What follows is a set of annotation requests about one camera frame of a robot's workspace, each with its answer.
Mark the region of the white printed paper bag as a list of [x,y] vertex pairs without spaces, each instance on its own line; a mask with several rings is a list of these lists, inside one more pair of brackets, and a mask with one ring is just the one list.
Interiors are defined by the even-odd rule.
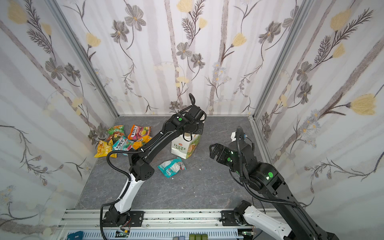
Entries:
[[171,153],[182,159],[188,159],[200,142],[201,135],[188,134],[180,135],[172,140]]

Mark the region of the teal snack packet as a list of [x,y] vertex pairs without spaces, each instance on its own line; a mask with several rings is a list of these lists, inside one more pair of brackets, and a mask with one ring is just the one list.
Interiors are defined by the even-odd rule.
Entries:
[[114,151],[129,151],[133,148],[134,142],[127,139],[125,136],[119,138],[113,145]]
[[185,164],[183,163],[180,157],[175,159],[165,161],[158,166],[158,169],[166,178],[171,178],[176,175],[179,171],[186,169]]

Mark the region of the yellow orange snack packet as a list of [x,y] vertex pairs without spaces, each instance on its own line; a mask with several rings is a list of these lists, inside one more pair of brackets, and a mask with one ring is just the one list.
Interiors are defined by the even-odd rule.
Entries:
[[133,148],[135,150],[137,150],[137,149],[141,148],[143,145],[145,145],[146,143],[148,143],[151,139],[152,139],[151,136],[148,136],[148,135],[143,136],[133,143]]

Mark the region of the orange pink snack packet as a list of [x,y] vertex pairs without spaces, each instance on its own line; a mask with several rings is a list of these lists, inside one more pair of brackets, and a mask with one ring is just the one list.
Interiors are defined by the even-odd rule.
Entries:
[[128,140],[137,141],[142,137],[149,136],[151,133],[151,127],[140,127],[137,125],[133,125],[130,133],[127,135]]

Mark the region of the green snack packet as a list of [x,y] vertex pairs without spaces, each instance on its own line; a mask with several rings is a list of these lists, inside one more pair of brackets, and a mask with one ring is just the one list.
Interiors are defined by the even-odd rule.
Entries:
[[125,135],[124,125],[113,126],[107,130],[107,133],[109,135],[107,141],[115,142]]

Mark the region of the yellow orange chips packet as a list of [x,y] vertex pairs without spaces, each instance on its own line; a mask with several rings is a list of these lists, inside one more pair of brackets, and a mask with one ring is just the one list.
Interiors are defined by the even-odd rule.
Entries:
[[97,153],[94,155],[94,158],[106,157],[110,152],[114,150],[113,145],[114,143],[112,140],[109,140],[108,142],[99,141],[97,145]]

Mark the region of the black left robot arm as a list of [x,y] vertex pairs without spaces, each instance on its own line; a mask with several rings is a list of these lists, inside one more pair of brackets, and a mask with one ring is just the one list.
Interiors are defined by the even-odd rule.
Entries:
[[[133,201],[143,185],[152,177],[155,169],[151,162],[169,143],[179,136],[185,134],[201,135],[204,129],[204,121],[207,114],[195,104],[173,114],[165,123],[159,133],[157,133],[148,143],[137,150],[115,150],[107,154],[106,161],[115,171],[125,175],[127,181],[118,198],[101,206],[100,228],[119,227],[132,219],[130,211]],[[129,171],[119,169],[110,160],[113,154],[126,154],[129,159]]]

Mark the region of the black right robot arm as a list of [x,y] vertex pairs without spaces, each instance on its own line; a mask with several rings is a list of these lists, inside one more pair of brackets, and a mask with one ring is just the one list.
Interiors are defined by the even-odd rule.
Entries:
[[241,141],[229,147],[210,145],[210,158],[239,174],[240,182],[253,198],[272,204],[281,221],[242,201],[233,211],[222,211],[224,226],[253,226],[276,240],[336,240],[334,233],[323,230],[305,211],[290,191],[278,170],[271,164],[257,161],[252,147]]

